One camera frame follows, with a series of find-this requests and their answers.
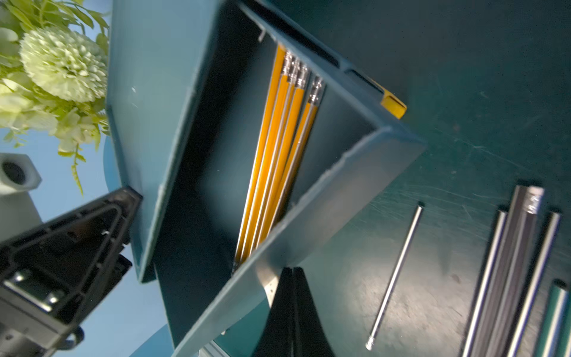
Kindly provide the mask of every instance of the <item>white chrysanthemum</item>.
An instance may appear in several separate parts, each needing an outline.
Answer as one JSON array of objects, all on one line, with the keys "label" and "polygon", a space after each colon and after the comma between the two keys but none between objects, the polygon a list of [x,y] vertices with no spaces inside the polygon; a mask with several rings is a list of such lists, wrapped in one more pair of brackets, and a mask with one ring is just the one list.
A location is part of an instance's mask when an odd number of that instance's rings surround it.
[{"label": "white chrysanthemum", "polygon": [[105,96],[107,57],[86,36],[52,27],[27,33],[20,45],[24,69],[48,93],[76,102]]}]

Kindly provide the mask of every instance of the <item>flower arrangement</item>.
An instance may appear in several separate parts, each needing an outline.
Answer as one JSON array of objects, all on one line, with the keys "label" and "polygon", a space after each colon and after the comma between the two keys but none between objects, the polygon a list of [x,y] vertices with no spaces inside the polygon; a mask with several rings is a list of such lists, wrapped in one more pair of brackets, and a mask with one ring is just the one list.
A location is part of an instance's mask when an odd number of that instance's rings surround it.
[{"label": "flower arrangement", "polygon": [[[9,129],[4,140],[22,146],[30,129],[58,138],[58,154],[73,160],[71,172],[83,194],[81,145],[93,143],[97,150],[101,135],[108,135],[109,25],[83,0],[0,1],[0,128]],[[95,24],[100,33],[92,41],[85,26]]]}]

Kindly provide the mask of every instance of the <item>yellow pencil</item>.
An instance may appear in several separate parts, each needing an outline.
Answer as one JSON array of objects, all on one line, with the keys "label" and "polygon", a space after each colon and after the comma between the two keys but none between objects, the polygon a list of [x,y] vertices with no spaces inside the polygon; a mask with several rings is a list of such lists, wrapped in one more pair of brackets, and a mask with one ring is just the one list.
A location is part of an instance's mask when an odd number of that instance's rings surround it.
[{"label": "yellow pencil", "polygon": [[266,143],[264,145],[264,153],[262,156],[262,164],[258,173],[258,179],[256,181],[256,186],[254,190],[254,198],[252,200],[252,207],[250,209],[250,216],[248,217],[248,223],[246,224],[246,233],[244,236],[244,245],[242,246],[242,251],[240,252],[239,264],[242,264],[248,256],[250,255],[250,247],[254,241],[254,231],[255,224],[259,215],[260,205],[262,203],[262,195],[264,191],[264,184],[266,183],[269,171],[272,153],[274,151],[274,145],[278,138],[278,133],[280,129],[281,114],[283,112],[287,94],[289,93],[289,72],[293,63],[293,55],[291,52],[286,52],[284,57],[284,63],[282,66],[282,72],[280,74],[280,83],[278,86],[278,94],[276,97],[276,103],[272,111],[272,119],[270,122],[270,128],[268,130],[268,135]]},{"label": "yellow pencil", "polygon": [[276,199],[278,198],[279,186],[280,182],[282,181],[282,176],[284,174],[284,169],[286,167],[290,149],[292,148],[293,135],[297,126],[297,119],[299,117],[301,103],[305,95],[305,85],[307,84],[308,77],[309,68],[306,65],[301,65],[299,75],[297,76],[295,92],[293,93],[293,99],[291,108],[289,110],[287,123],[285,124],[285,132],[282,140],[282,145],[279,150],[278,162],[270,185],[270,193],[268,194],[268,200],[262,218],[260,233],[256,237],[255,245],[253,246],[254,249],[256,249],[260,243],[266,239],[268,232],[270,231],[270,223],[274,217],[274,211],[278,204]]},{"label": "yellow pencil", "polygon": [[232,272],[237,269],[238,264],[240,263],[240,256],[244,247],[246,224],[248,222],[248,218],[250,217],[250,210],[252,208],[252,201],[254,199],[254,191],[258,181],[258,174],[260,172],[260,164],[262,163],[262,156],[264,153],[264,147],[266,145],[270,121],[272,120],[272,112],[276,102],[276,95],[278,93],[278,85],[280,82],[280,72],[283,67],[285,55],[285,47],[283,47],[281,44],[278,44],[276,57],[274,59],[274,67],[272,69],[272,77],[270,79],[270,87],[268,89],[268,97],[266,99],[266,107],[264,108],[264,116],[262,117],[262,127],[260,128],[260,136],[258,137],[258,146],[256,148],[254,167],[252,169],[252,175],[250,176],[250,185],[248,187],[248,194],[246,196],[246,205],[244,207],[244,214],[242,216],[242,223],[240,225],[240,234],[236,244],[236,255],[234,257],[234,266],[232,267]]},{"label": "yellow pencil", "polygon": [[268,205],[268,195],[270,193],[270,186],[271,186],[272,180],[274,178],[275,168],[276,168],[276,164],[278,162],[279,149],[282,145],[284,132],[286,130],[287,118],[288,118],[289,110],[291,108],[291,103],[292,103],[292,99],[293,99],[293,94],[295,92],[295,85],[297,82],[297,75],[299,73],[299,70],[300,70],[300,62],[298,59],[295,59],[293,62],[293,65],[291,67],[291,70],[289,72],[288,93],[285,97],[284,107],[282,109],[282,112],[278,116],[278,118],[280,118],[280,127],[278,129],[278,135],[276,138],[276,142],[274,143],[273,150],[271,151],[271,160],[269,161],[270,164],[268,166],[268,176],[266,177],[265,182],[260,182],[260,184],[262,184],[260,186],[260,188],[262,189],[262,194],[260,196],[260,200],[261,200],[260,209],[258,211],[258,216],[252,217],[252,218],[255,218],[255,221],[254,221],[255,224],[253,226],[254,227],[254,235],[252,236],[252,244],[250,245],[250,250],[248,251],[248,256],[250,256],[252,254],[252,252],[254,251],[254,249],[256,248],[256,242],[258,241],[258,237],[260,235],[260,231],[262,228],[262,219],[263,219],[264,212],[266,211],[266,206]]},{"label": "yellow pencil", "polygon": [[323,79],[320,77],[315,77],[311,83],[311,92],[309,93],[307,104],[305,105],[303,115],[301,116],[301,122],[297,128],[295,139],[293,140],[295,147],[292,148],[291,152],[289,153],[288,161],[285,164],[282,181],[280,182],[280,186],[278,188],[279,199],[271,219],[270,228],[277,223],[281,211],[284,209],[283,206],[286,203],[289,190],[297,173],[297,168],[299,167],[301,156],[303,155],[303,150],[305,148],[305,144],[307,143],[309,132],[311,131],[311,126],[315,120],[317,109],[321,103],[324,89],[325,83],[323,82]]}]

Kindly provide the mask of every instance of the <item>metal ferrule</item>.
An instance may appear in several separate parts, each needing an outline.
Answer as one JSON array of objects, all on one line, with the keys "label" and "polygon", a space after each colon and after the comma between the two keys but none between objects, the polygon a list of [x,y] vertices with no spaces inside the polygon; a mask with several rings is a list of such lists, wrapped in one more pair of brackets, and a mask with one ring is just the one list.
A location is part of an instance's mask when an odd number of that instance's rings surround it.
[{"label": "metal ferrule", "polygon": [[284,65],[282,66],[282,75],[287,75],[289,73],[289,69],[292,63],[293,53],[291,53],[291,51],[287,51],[284,57]]},{"label": "metal ferrule", "polygon": [[299,69],[299,74],[297,75],[297,82],[295,83],[296,88],[305,89],[307,84],[307,79],[309,78],[309,67],[301,63]]},{"label": "metal ferrule", "polygon": [[295,83],[297,81],[297,75],[299,74],[300,64],[301,62],[299,62],[299,59],[296,58],[293,60],[293,63],[289,68],[289,74],[287,77],[288,83]]},{"label": "metal ferrule", "polygon": [[524,210],[527,213],[537,214],[544,189],[541,187],[530,186],[525,194]]},{"label": "metal ferrule", "polygon": [[315,77],[313,79],[313,83],[311,83],[311,92],[309,92],[307,102],[316,106],[319,105],[319,103],[321,103],[324,89],[325,83],[323,82],[323,78]]}]

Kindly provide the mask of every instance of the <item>silver metal tube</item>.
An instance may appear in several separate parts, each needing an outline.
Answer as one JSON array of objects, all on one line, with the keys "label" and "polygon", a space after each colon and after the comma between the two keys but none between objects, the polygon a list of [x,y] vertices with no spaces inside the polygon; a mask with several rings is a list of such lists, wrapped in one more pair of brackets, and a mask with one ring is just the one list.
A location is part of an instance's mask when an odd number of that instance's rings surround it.
[{"label": "silver metal tube", "polygon": [[385,291],[385,296],[383,297],[383,302],[381,303],[381,307],[379,309],[379,313],[377,314],[377,319],[375,320],[375,324],[371,329],[371,333],[369,334],[369,339],[365,347],[370,351],[373,349],[373,344],[375,343],[375,338],[379,333],[379,327],[381,322],[383,321],[383,316],[385,314],[385,310],[387,309],[387,305],[391,299],[392,291],[395,288],[395,284],[397,279],[399,278],[400,269],[403,266],[404,258],[407,256],[408,247],[411,244],[412,237],[415,235],[416,227],[418,226],[420,215],[423,212],[423,206],[418,205],[416,207],[416,212],[414,217],[412,218],[411,227],[408,230],[407,238],[404,240],[403,248],[400,250],[399,259],[396,262],[395,269],[393,270],[393,274],[391,280],[389,281],[389,285],[387,286],[387,290]]},{"label": "silver metal tube", "polygon": [[315,77],[311,85],[311,91],[309,92],[307,102],[313,105],[319,105],[321,103],[321,97],[323,96],[323,88],[325,88],[323,78]]},{"label": "silver metal tube", "polygon": [[486,357],[498,357],[504,351],[510,341],[510,329],[516,323],[517,298],[525,294],[525,257],[528,247],[533,240],[537,220],[537,210],[543,197],[544,189],[536,186],[525,188],[525,196],[522,201],[521,211],[514,212],[512,249],[509,251],[510,262],[505,280],[502,281],[500,304],[493,313],[493,328],[486,349]]},{"label": "silver metal tube", "polygon": [[567,303],[563,316],[555,357],[571,357],[571,303]]},{"label": "silver metal tube", "polygon": [[517,354],[517,349],[520,346],[521,337],[524,334],[525,325],[528,321],[529,313],[531,312],[532,309],[533,300],[535,299],[537,288],[539,287],[539,283],[541,282],[541,275],[543,274],[545,263],[547,263],[547,258],[549,257],[549,251],[551,250],[551,246],[555,239],[555,234],[557,233],[557,226],[559,225],[560,219],[561,219],[560,214],[554,212],[551,213],[549,226],[547,228],[545,238],[541,245],[539,256],[537,257],[537,261],[533,267],[533,275],[529,282],[529,287],[527,289],[527,292],[525,293],[524,304],[522,306],[520,316],[517,319],[516,329],[511,338],[508,354],[506,355],[506,357],[515,357]]},{"label": "silver metal tube", "polygon": [[284,56],[284,64],[282,66],[282,75],[288,75],[291,65],[294,60],[293,53],[291,51],[287,51]]},{"label": "silver metal tube", "polygon": [[504,229],[505,219],[507,216],[508,214],[506,212],[498,211],[496,229],[494,230],[494,236],[490,244],[488,257],[486,258],[486,266],[484,268],[484,273],[482,274],[482,281],[480,282],[480,288],[478,289],[476,303],[474,304],[472,319],[470,321],[470,327],[468,329],[466,341],[464,342],[462,357],[469,357],[470,353],[472,352],[472,344],[474,343],[474,337],[476,335],[476,330],[478,328],[478,323],[480,321],[480,315],[482,312],[482,308],[484,306],[484,299],[486,297],[486,293],[488,292],[488,285],[490,282],[490,278],[492,277],[492,270],[494,267],[494,263],[496,261],[498,247],[500,246],[501,235]]},{"label": "silver metal tube", "polygon": [[296,88],[305,89],[307,84],[307,79],[309,78],[310,74],[309,67],[303,63],[300,63],[299,73],[297,75],[297,81],[295,83]]}]

